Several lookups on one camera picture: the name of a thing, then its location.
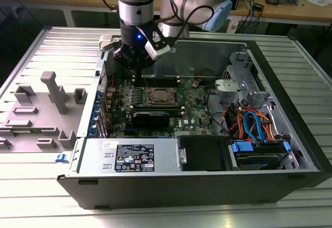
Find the white cable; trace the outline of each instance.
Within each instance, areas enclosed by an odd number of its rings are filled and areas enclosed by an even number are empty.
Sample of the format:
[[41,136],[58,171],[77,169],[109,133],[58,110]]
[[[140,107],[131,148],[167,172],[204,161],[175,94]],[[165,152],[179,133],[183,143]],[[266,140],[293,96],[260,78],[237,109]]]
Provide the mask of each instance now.
[[24,37],[24,36],[23,36],[23,33],[22,33],[22,24],[23,24],[24,17],[25,17],[25,15],[26,15],[26,13],[27,13],[27,10],[25,11],[25,13],[24,13],[24,15],[23,15],[23,17],[22,17],[22,21],[21,21],[21,24],[20,24],[20,32],[21,32],[21,36],[22,36],[22,37]]

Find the circuit board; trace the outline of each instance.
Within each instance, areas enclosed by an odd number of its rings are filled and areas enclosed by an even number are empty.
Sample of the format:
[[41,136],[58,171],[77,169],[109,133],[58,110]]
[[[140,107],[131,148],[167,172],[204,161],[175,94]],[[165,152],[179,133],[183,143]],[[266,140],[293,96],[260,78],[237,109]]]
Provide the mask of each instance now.
[[[178,135],[213,135],[204,107],[204,87],[192,88],[193,80],[181,80],[177,87],[135,87],[131,81],[116,86],[110,107],[110,138],[175,138]],[[131,115],[139,111],[170,114],[167,127],[132,129]]]

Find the yellow cable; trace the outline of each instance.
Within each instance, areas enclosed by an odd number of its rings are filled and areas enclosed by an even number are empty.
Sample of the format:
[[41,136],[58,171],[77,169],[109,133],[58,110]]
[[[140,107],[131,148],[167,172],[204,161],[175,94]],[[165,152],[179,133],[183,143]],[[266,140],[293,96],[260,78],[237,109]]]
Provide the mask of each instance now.
[[272,137],[273,141],[275,141],[274,135],[273,135],[273,132],[272,132],[272,124],[270,124],[270,133],[271,133],[271,137]]

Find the sticker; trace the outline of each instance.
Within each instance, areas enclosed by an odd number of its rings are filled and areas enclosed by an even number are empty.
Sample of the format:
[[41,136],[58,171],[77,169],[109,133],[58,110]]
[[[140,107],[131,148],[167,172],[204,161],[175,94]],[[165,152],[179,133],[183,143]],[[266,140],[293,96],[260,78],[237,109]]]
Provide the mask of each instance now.
[[117,145],[116,172],[155,171],[154,145]]
[[105,141],[103,143],[104,148],[115,148],[119,144],[119,141]]

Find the side panel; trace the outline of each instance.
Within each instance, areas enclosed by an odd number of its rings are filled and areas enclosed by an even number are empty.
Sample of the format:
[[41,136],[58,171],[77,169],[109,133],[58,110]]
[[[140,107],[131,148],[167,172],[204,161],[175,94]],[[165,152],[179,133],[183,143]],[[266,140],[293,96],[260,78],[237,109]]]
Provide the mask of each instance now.
[[274,203],[316,174],[195,177],[64,178],[58,182],[84,209]]

